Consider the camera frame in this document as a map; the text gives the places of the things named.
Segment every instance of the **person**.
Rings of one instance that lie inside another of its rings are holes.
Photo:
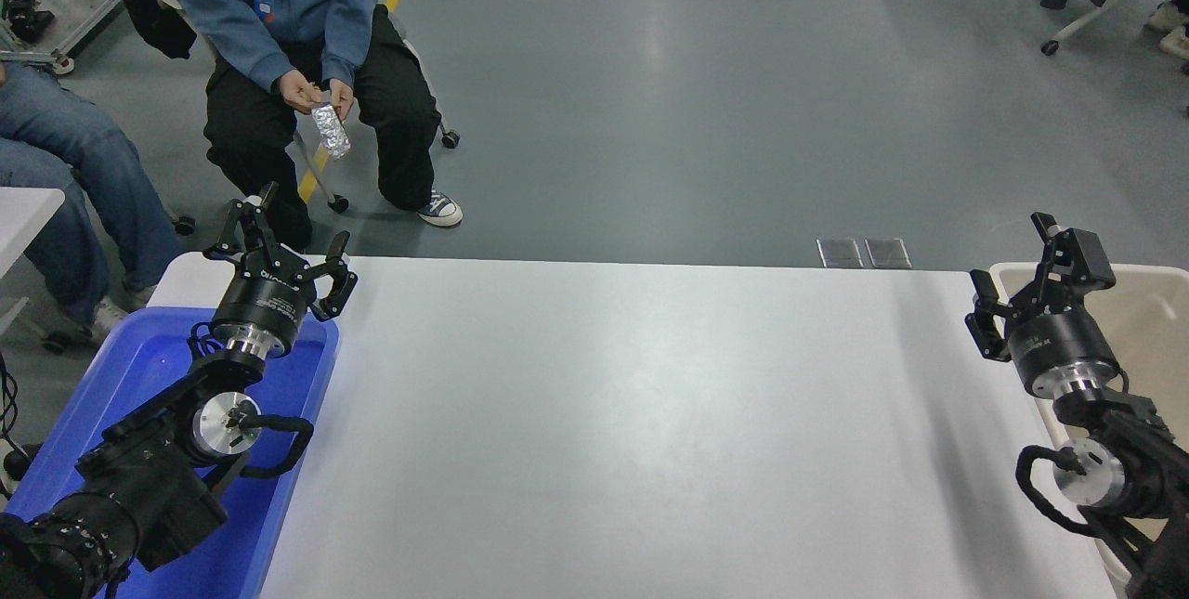
[[[177,0],[216,52],[207,83],[207,158],[244,194],[279,185],[269,210],[277,239],[304,248],[313,226],[297,193],[297,113],[328,101],[376,131],[379,193],[432,226],[453,227],[463,209],[434,189],[429,160],[439,121],[416,57],[378,0]],[[325,95],[320,86],[328,88]]]
[[[0,184],[65,194],[25,256],[63,314],[96,345],[127,311],[108,295],[107,260],[86,197],[115,240],[132,308],[149,302],[182,253],[136,146],[111,116],[37,65],[0,62]]]
[[[1189,24],[1189,0],[1171,0],[1160,2],[1147,18],[1147,27],[1164,32],[1159,48],[1169,56],[1189,61],[1189,36],[1185,25]]]

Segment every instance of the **epoxy floor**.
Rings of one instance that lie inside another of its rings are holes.
[[[392,210],[375,139],[315,202],[315,244],[401,257],[817,267],[818,238],[901,238],[917,269],[1034,260],[1048,210],[1099,232],[1113,261],[1189,267],[1183,163],[1189,78],[1131,0],[1044,57],[1090,10],[1071,0],[402,0],[441,108],[435,151],[452,231]],[[64,86],[140,146],[202,248],[227,183],[205,158],[205,49],[168,61],[117,19]],[[0,294],[56,320],[26,261]],[[89,361],[2,340],[21,379],[18,430],[43,435]]]

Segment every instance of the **beige plastic bin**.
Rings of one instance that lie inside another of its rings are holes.
[[[1151,397],[1177,446],[1189,444],[1189,272],[1150,265],[1112,265],[1116,283],[1111,290],[1092,291],[1086,296],[1086,310],[1094,316],[1114,351],[1119,366],[1131,378],[1131,392]],[[1036,276],[1036,261],[1004,261],[990,269],[999,297],[1007,302]],[[1120,387],[1119,380],[1111,386]],[[1057,422],[1052,403],[1037,399],[1053,447],[1083,430],[1070,430]],[[1155,537],[1163,521],[1133,521],[1144,534]],[[1107,570],[1116,587],[1130,578],[1120,562],[1101,541]]]

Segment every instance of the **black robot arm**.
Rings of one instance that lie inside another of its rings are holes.
[[[265,208],[271,193],[262,194]],[[189,371],[103,430],[75,466],[80,490],[29,523],[0,515],[4,599],[90,599],[103,586],[114,597],[133,560],[151,572],[219,529],[227,519],[219,498],[237,478],[272,479],[301,459],[310,422],[264,414],[245,390],[264,378],[266,359],[290,352],[307,308],[319,320],[342,310],[356,283],[347,234],[310,269],[277,245],[259,206],[228,208],[206,253],[234,261],[235,276],[212,321],[194,329]],[[323,300],[314,290],[319,276],[334,282]],[[201,327],[210,336],[197,336]],[[263,429],[295,437],[276,466],[251,467],[249,449]]]
[[[1050,399],[1062,424],[1088,435],[1061,449],[1030,446],[1017,481],[1028,499],[1070,532],[1101,538],[1131,572],[1132,599],[1189,597],[1189,454],[1174,443],[1147,397],[1127,392],[1125,371],[1086,310],[1092,291],[1115,284],[1094,232],[1065,229],[1049,214],[1032,214],[1044,242],[1036,277],[1009,302],[999,302],[983,270],[970,272],[974,311],[965,323],[986,359],[1014,362],[1033,397]],[[1002,320],[1002,333],[996,319]],[[1108,384],[1122,377],[1122,391]],[[1061,492],[1086,523],[1063,516],[1032,485],[1037,460],[1053,464]],[[1166,519],[1153,541],[1127,518]]]

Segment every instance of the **foil-wrapped object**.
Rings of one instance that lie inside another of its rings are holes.
[[[351,141],[347,132],[342,128],[342,121],[329,103],[320,105],[310,112],[314,116],[314,125],[317,125],[317,133],[322,137],[322,146],[331,159],[340,159],[351,151]]]

